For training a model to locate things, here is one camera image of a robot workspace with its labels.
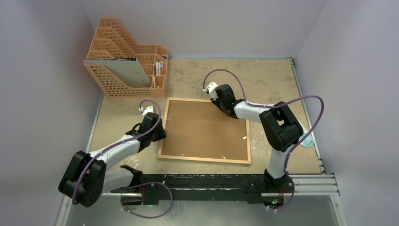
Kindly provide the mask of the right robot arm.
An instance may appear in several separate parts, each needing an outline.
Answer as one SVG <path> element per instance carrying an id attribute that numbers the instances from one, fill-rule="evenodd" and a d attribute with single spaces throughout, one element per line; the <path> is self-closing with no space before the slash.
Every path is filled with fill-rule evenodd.
<path id="1" fill-rule="evenodd" d="M 204 91 L 211 96 L 211 102 L 226 116 L 258 122 L 271 146 L 271 158 L 266 168 L 265 188 L 271 192 L 282 187 L 286 175 L 286 159 L 289 151 L 299 143 L 304 127 L 288 106 L 261 105 L 237 99 L 230 85 L 209 83 Z"/>

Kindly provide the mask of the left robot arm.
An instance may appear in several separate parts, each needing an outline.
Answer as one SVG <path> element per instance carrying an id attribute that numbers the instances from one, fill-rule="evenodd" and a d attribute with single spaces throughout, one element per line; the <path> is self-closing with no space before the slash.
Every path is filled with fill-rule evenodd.
<path id="1" fill-rule="evenodd" d="M 161 117 L 152 112 L 144 114 L 141 123 L 111 145 L 91 153 L 76 152 L 59 183 L 58 191 L 70 197 L 73 204 L 92 206 L 104 191 L 105 175 L 111 167 L 166 136 Z"/>

